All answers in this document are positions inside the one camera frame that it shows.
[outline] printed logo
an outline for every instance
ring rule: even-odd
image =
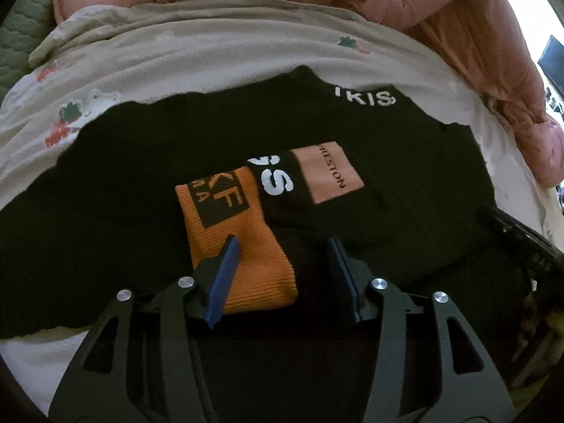
[[[370,54],[369,50],[366,50],[366,49],[362,48],[361,46],[359,46],[358,43],[356,42],[356,40],[354,38],[351,38],[350,36],[341,36],[339,46],[343,46],[345,48],[351,48],[351,49],[357,50],[361,54]]]
[[[335,142],[292,150],[314,203],[344,196],[364,187],[345,152]]]
[[[205,229],[249,208],[241,182],[234,171],[192,181],[188,183],[188,190]]]
[[[253,165],[276,165],[280,162],[280,157],[277,155],[259,157],[256,159],[249,159]],[[262,182],[262,187],[267,194],[271,196],[279,196],[280,194],[291,191],[294,189],[294,183],[292,178],[284,170],[270,170],[266,168],[260,175],[260,181]]]
[[[376,104],[390,106],[397,102],[396,98],[388,91],[377,92],[374,96],[371,92],[352,92],[338,86],[335,86],[335,97],[346,97],[350,102],[355,101],[359,105],[369,104],[370,106]]]

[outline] ribbed fabric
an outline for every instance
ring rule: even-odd
[[[298,296],[294,269],[264,222],[255,178],[248,167],[238,168],[230,173],[234,173],[239,179],[249,207],[207,228],[202,224],[188,185],[176,186],[188,232],[192,264],[196,268],[203,259],[217,256],[227,236],[233,234],[240,241],[241,256],[223,313],[291,305]],[[203,180],[197,180],[192,185],[202,185],[202,182]],[[229,206],[231,202],[240,200],[238,196],[232,198]],[[218,196],[211,201],[216,202],[218,208],[225,208],[227,199],[228,197]]]

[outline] green quilted blanket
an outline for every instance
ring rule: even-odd
[[[0,26],[0,103],[32,71],[27,58],[55,25],[53,0],[16,0]]]

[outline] orange sock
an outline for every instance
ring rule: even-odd
[[[286,307],[298,290],[294,269],[264,222],[258,187],[248,167],[176,186],[194,268],[217,256],[229,234],[241,246],[223,313]]]

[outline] black metal bracket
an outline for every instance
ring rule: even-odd
[[[430,298],[402,292],[375,278],[366,264],[347,256],[336,238],[328,242],[329,268],[345,319],[354,324],[381,318],[380,346],[363,423],[508,423],[515,417],[509,393],[493,361],[448,295]],[[408,316],[432,316],[438,338],[440,391],[427,408],[400,415],[406,358]],[[476,359],[474,370],[461,373],[453,358],[453,332]]]
[[[187,319],[213,327],[221,317],[238,261],[239,241],[230,235],[219,256],[202,261],[192,276],[171,283],[149,301],[128,289],[117,293],[67,368],[49,419],[54,423],[215,423]],[[156,316],[157,321],[151,325],[143,315]],[[150,329],[157,331],[160,406],[151,406],[147,383],[152,368]]]

